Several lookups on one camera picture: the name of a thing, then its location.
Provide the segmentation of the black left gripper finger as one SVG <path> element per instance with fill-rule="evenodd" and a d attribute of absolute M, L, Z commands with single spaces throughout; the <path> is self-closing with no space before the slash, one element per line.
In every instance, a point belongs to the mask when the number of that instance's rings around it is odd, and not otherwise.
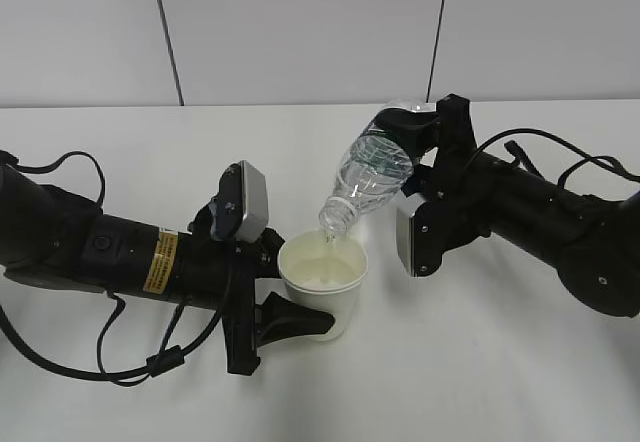
<path fill-rule="evenodd" d="M 258 279 L 280 279 L 278 255 L 285 240 L 273 228 L 267 227 L 257 241 Z"/>
<path fill-rule="evenodd" d="M 259 350 L 286 339 L 325 335 L 334 325 L 334 316 L 296 304 L 275 292 L 255 305 L 254 339 Z"/>

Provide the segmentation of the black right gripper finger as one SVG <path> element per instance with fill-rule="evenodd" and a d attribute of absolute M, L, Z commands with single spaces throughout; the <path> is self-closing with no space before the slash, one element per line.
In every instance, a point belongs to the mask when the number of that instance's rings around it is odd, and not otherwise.
<path fill-rule="evenodd" d="M 436 111 L 386 108 L 376 115 L 374 123 L 411 159 L 422 158 L 438 146 L 440 118 Z"/>

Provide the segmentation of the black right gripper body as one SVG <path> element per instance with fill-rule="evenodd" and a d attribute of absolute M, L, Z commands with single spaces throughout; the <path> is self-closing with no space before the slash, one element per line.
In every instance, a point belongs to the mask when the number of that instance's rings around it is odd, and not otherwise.
<path fill-rule="evenodd" d="M 480 153 L 471 118 L 471 101 L 449 94 L 434 104 L 407 102 L 402 109 L 436 111 L 440 118 L 438 146 L 422 158 L 411 159 L 413 174 L 402 188 L 402 196 L 422 194 L 426 199 L 456 200 L 472 212 L 481 210 L 489 184 L 472 166 Z"/>

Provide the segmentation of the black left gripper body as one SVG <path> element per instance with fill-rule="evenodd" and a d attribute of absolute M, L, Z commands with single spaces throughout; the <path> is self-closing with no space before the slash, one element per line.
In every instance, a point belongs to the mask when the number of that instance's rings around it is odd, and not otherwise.
<path fill-rule="evenodd" d="M 227 371 L 250 376 L 260 364 L 254 339 L 255 285 L 258 245 L 239 240 L 211 238 L 212 213 L 200 209 L 189 230 L 196 254 L 205 257 L 204 292 L 213 298 L 215 313 L 203 331 L 187 345 L 187 352 L 200 348 L 217 326 L 223 329 Z"/>

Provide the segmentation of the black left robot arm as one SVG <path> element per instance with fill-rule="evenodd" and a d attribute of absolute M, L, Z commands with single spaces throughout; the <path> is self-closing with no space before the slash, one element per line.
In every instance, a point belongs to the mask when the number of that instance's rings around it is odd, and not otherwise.
<path fill-rule="evenodd" d="M 1 155 L 1 265 L 6 278 L 37 288 L 104 294 L 121 314 L 127 297 L 171 303 L 177 313 L 206 309 L 212 318 L 186 346 L 162 341 L 135 369 L 84 371 L 57 364 L 31 348 L 8 319 L 1 329 L 27 360 L 76 380 L 133 387 L 185 362 L 221 328 L 232 374 L 249 376 L 260 347 L 298 336 L 323 335 L 335 323 L 324 311 L 277 293 L 258 302 L 255 284 L 279 274 L 281 236 L 268 225 L 264 175 L 241 160 L 221 175 L 217 193 L 184 232 L 106 214 L 88 199 L 34 176 L 52 165 L 22 165 Z"/>

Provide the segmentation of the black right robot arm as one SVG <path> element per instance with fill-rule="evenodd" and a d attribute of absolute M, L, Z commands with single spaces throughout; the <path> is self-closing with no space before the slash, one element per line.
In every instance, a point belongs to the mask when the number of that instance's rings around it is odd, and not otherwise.
<path fill-rule="evenodd" d="M 587 307 L 613 317 L 639 313 L 639 199 L 609 201 L 546 179 L 516 139 L 495 135 L 507 159 L 478 142 L 466 98 L 448 95 L 419 110 L 388 107 L 372 127 L 410 158 L 401 187 L 396 247 L 406 271 L 427 277 L 445 253 L 497 235 L 552 267 Z"/>

